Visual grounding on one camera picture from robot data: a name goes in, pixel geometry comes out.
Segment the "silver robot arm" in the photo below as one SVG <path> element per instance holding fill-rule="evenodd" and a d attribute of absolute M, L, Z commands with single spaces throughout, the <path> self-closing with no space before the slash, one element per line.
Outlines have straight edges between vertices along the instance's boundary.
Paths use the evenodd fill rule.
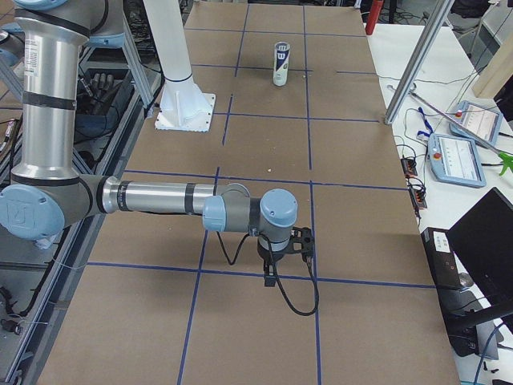
<path fill-rule="evenodd" d="M 251 197 L 241 184 L 143 183 L 85 175 L 72 165 L 79 51 L 101 37 L 124 40 L 120 1 L 19 1 L 25 35 L 22 159 L 1 193 L 1 223 L 39 240 L 100 213 L 198 216 L 216 233 L 257 239 L 265 285 L 278 283 L 277 262 L 297 251 L 297 200 L 284 189 Z"/>

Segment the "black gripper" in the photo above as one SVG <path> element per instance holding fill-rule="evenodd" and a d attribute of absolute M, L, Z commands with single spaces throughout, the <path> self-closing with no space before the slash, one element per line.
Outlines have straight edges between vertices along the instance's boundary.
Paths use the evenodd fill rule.
<path fill-rule="evenodd" d="M 277 277 L 273 262 L 280 261 L 285 255 L 297 253 L 294 244 L 296 238 L 291 236 L 287 241 L 273 243 L 266 237 L 260 236 L 257 241 L 257 252 L 264 261 L 264 284 L 265 287 L 274 287 Z"/>

